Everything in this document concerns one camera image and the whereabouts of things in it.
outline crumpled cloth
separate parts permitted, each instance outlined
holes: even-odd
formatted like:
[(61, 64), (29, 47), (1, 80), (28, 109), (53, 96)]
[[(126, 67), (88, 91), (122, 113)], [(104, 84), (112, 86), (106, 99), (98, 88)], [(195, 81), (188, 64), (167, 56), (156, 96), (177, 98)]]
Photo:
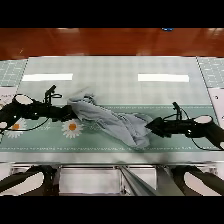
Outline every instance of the crumpled cloth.
[(136, 148), (147, 147), (151, 131), (145, 126), (152, 121), (152, 118), (145, 114), (115, 113), (106, 108), (95, 105), (94, 96), (85, 94), (82, 97), (72, 97), (68, 105), (79, 120), (95, 121), (102, 131), (120, 139), (126, 145)]

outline grid pattern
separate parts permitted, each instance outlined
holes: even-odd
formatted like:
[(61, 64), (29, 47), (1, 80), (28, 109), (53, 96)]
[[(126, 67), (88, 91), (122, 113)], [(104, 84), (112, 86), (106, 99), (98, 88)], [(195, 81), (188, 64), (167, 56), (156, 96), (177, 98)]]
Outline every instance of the grid pattern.
[[(210, 105), (202, 75), (194, 57), (66, 56), (30, 58), (24, 75), (73, 73), (72, 81), (22, 81), (18, 92), (42, 100), (52, 85), (62, 99), (81, 91), (94, 93), (100, 105), (160, 104)], [(139, 73), (189, 75), (189, 83), (138, 82)]]
[(18, 86), (27, 59), (0, 61), (0, 86)]
[(197, 57), (207, 87), (224, 88), (224, 58)]

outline brown wooden surface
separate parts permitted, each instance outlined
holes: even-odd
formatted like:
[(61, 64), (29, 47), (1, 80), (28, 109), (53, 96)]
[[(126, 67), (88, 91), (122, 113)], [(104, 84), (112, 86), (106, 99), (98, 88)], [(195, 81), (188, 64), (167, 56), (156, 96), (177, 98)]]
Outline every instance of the brown wooden surface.
[(224, 57), (224, 28), (0, 28), (0, 60), (59, 55)]

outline tabletop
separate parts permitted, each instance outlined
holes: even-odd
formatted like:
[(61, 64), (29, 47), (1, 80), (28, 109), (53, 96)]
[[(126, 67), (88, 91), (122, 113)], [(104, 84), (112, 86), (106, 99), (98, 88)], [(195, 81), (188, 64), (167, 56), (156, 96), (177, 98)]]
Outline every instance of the tabletop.
[[(54, 80), (35, 81), (44, 74)], [(138, 81), (139, 74), (169, 74), (188, 76), (188, 82)], [(64, 56), (29, 58), (18, 93), (43, 100), (44, 93), (56, 85), (61, 99), (53, 104), (67, 104), (69, 97), (93, 93), (98, 105), (114, 112), (144, 113), (152, 118), (173, 113), (177, 102), (190, 117), (208, 114), (216, 117), (203, 73), (196, 57), (157, 56)], [(40, 124), (23, 121), (26, 128)], [(84, 127), (79, 137), (68, 139), (63, 135), (61, 122), (49, 121), (43, 127), (11, 138), (5, 135), (0, 144), (2, 161), (59, 162), (59, 163), (177, 163), (223, 161), (223, 152), (204, 152), (182, 135), (160, 138), (149, 135), (150, 146), (137, 149), (106, 135), (95, 127)], [(215, 149), (206, 139), (197, 143)]]

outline yellow flower center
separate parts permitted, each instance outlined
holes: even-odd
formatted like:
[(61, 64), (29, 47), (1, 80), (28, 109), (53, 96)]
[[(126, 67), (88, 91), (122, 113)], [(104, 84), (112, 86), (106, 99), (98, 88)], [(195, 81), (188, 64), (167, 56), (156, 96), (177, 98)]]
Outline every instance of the yellow flower center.
[(77, 128), (76, 124), (70, 124), (69, 130), (74, 131)]
[(19, 130), (19, 124), (14, 124), (12, 126), (12, 130)]

